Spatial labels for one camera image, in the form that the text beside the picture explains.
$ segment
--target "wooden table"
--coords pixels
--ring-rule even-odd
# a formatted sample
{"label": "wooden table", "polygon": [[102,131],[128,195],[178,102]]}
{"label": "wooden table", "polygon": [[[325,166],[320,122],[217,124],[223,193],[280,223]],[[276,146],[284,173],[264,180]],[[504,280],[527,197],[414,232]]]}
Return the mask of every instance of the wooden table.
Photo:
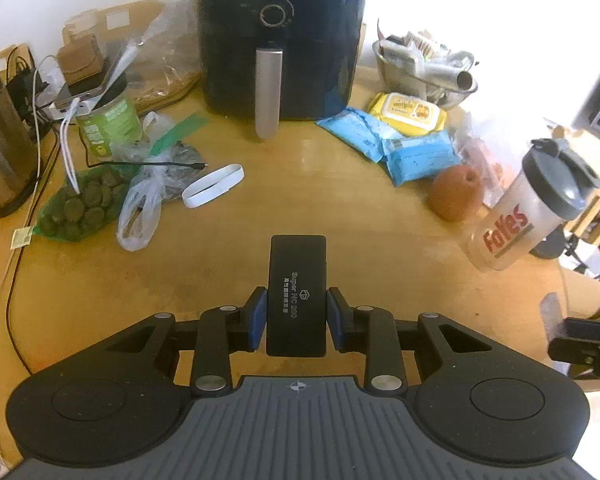
{"label": "wooden table", "polygon": [[[374,91],[359,77],[352,104],[363,106]],[[166,112],[179,121],[200,110],[204,105],[197,90]],[[82,149],[72,137],[80,161]],[[399,319],[438,311],[530,357],[546,359],[538,304],[551,291],[563,297],[557,262],[526,256],[506,271],[478,272],[458,245],[463,226],[444,222],[427,208],[428,182],[395,188],[382,165],[307,122],[283,123],[275,138],[260,142],[252,124],[212,116],[186,141],[212,169],[242,164],[244,181],[199,209],[186,209],[181,202],[164,205],[153,240],[137,253],[119,247],[116,225],[77,244],[36,237],[24,250],[10,320],[15,343],[32,370],[155,312],[167,310],[183,320],[218,305],[243,304],[255,286],[267,285],[275,234],[325,235],[328,285],[339,286],[352,305],[381,306]],[[45,195],[58,188],[63,173],[58,164]],[[0,276],[5,243],[22,215],[0,222]],[[7,296],[5,286],[0,292],[0,453],[15,463],[19,454],[4,409],[27,374],[6,332]],[[269,358],[262,349],[234,354],[234,378],[362,374],[362,355],[338,354],[328,346],[321,360]],[[188,380],[190,359],[180,360],[179,383]],[[410,380],[417,380],[406,352],[405,359]]]}

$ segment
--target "yellow wet wipes pack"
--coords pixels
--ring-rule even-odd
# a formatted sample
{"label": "yellow wet wipes pack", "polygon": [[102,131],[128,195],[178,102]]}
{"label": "yellow wet wipes pack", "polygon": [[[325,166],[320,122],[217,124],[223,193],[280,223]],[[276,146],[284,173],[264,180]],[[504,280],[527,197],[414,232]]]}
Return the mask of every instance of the yellow wet wipes pack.
{"label": "yellow wet wipes pack", "polygon": [[378,94],[369,114],[408,136],[438,132],[446,121],[446,112],[435,104],[397,92]]}

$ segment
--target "white wall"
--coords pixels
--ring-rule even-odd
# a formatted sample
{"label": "white wall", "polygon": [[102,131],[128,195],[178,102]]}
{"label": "white wall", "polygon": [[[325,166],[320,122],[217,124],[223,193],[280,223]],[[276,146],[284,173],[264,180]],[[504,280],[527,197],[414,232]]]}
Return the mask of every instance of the white wall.
{"label": "white wall", "polygon": [[[65,19],[129,1],[0,0],[0,50],[29,41],[36,57],[54,53]],[[367,0],[364,64],[378,16],[386,34],[428,28],[474,52],[480,89],[466,105],[479,114],[506,107],[569,124],[600,72],[600,0]]]}

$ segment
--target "white rubber band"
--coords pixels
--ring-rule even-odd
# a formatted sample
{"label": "white rubber band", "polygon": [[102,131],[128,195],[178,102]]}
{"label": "white rubber band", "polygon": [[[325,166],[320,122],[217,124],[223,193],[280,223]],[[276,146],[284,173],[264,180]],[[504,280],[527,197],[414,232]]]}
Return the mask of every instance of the white rubber band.
{"label": "white rubber band", "polygon": [[229,191],[244,178],[240,164],[229,164],[195,181],[182,192],[187,207],[199,207]]}

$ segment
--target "metal bowl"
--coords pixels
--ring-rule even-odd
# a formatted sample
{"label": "metal bowl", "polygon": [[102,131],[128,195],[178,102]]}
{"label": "metal bowl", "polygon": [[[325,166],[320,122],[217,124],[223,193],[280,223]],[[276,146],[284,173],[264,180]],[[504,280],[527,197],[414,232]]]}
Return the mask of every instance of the metal bowl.
{"label": "metal bowl", "polygon": [[478,89],[478,83],[475,82],[475,79],[474,86],[464,91],[446,88],[425,81],[424,79],[419,79],[416,76],[410,75],[404,69],[387,61],[384,56],[380,54],[379,41],[376,41],[373,44],[373,50],[374,54],[376,54],[378,72],[382,76],[384,88],[387,92],[400,92],[401,94],[412,95],[427,100],[443,110],[451,110]]}

